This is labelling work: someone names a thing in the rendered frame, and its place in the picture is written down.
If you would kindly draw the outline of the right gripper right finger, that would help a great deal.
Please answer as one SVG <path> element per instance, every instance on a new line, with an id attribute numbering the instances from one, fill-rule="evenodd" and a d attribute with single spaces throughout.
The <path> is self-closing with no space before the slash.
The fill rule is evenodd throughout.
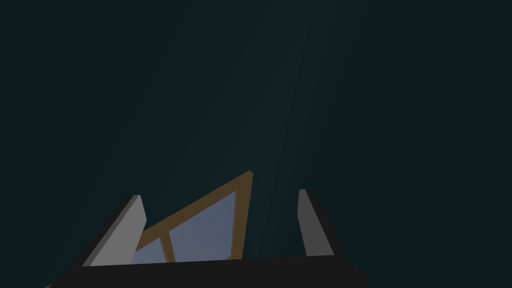
<path id="1" fill-rule="evenodd" d="M 344 258 L 346 256 L 326 211 L 312 189 L 299 190 L 297 219 L 305 253 L 308 257 L 335 256 Z"/>

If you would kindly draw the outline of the brown framed window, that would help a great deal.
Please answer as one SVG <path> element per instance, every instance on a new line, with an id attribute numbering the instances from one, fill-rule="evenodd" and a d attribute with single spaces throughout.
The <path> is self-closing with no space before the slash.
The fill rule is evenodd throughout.
<path id="1" fill-rule="evenodd" d="M 247 171 L 145 229 L 132 263 L 241 259 L 252 183 Z"/>

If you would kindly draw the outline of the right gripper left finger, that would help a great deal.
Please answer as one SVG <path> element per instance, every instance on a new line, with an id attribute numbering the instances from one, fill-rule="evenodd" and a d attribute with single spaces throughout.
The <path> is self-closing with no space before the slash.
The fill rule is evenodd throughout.
<path id="1" fill-rule="evenodd" d="M 129 265 L 147 218 L 140 195 L 128 195 L 72 264 L 73 267 Z"/>

